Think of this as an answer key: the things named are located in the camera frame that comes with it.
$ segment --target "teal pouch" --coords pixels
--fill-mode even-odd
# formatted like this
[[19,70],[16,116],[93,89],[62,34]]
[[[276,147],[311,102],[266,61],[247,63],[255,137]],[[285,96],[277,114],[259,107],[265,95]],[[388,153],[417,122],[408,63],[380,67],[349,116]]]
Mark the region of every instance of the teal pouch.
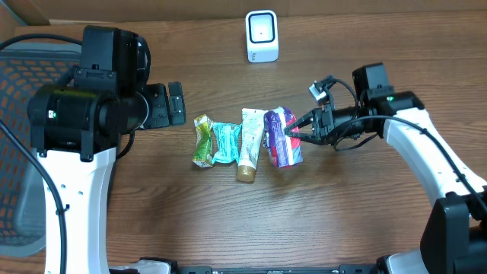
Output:
[[213,123],[213,133],[216,137],[218,151],[213,156],[215,162],[229,164],[238,163],[238,138],[242,125],[233,123]]

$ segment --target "white tube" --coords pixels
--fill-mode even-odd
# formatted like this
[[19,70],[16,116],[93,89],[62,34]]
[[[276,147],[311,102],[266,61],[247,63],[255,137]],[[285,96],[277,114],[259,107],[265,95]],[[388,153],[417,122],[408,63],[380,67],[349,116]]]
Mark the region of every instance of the white tube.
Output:
[[259,160],[266,110],[242,109],[242,150],[238,161],[237,180],[253,182]]

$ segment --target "wooden table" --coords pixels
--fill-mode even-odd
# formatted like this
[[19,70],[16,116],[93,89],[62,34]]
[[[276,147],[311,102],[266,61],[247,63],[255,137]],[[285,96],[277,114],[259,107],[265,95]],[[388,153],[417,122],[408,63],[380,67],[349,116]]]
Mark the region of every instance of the wooden table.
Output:
[[[440,133],[487,177],[487,12],[279,18],[277,62],[247,61],[244,20],[110,24],[141,34],[152,54],[149,82],[183,84],[188,123],[138,132],[117,163],[107,220],[110,264],[141,256],[180,265],[337,266],[370,263],[419,245],[431,206],[384,140],[355,151],[303,144],[304,163],[277,170],[261,149],[254,183],[237,165],[191,162],[192,119],[239,123],[243,107],[315,107],[307,87],[333,73],[384,61],[397,91],[414,91]],[[81,39],[83,26],[21,27]],[[352,105],[333,88],[337,107]],[[45,253],[0,258],[9,273],[42,272]]]

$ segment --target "snack package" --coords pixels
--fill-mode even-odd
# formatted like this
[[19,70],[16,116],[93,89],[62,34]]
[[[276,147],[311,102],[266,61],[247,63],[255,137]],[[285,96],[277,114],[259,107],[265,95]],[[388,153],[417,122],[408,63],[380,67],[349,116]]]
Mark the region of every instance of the snack package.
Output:
[[264,147],[273,166],[292,167],[303,161],[301,140],[284,135],[284,128],[296,122],[296,116],[285,107],[270,110],[264,115]]
[[212,167],[212,126],[211,121],[206,114],[195,119],[196,127],[196,151],[193,155],[193,162],[200,167]]
[[238,138],[242,125],[233,123],[213,123],[218,151],[213,155],[215,162],[229,164],[233,161],[238,163]]

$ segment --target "plastic packaging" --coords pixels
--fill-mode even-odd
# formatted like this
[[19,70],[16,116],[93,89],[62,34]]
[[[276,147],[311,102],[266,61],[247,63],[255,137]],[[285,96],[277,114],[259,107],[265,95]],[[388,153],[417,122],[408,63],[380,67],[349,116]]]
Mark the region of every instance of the plastic packaging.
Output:
[[[284,128],[294,122],[296,116],[285,107],[270,110],[264,115],[264,147],[267,148],[269,159],[275,167],[292,167],[303,161],[301,140],[284,134]],[[299,129],[296,127],[292,132],[299,132]]]
[[196,127],[196,151],[193,162],[200,167],[212,167],[212,129],[213,121],[205,114],[195,119]]
[[259,160],[266,110],[242,109],[242,150],[238,161],[237,180],[253,182]]
[[229,164],[238,162],[238,138],[242,125],[233,123],[213,123],[218,151],[213,155],[215,162]]

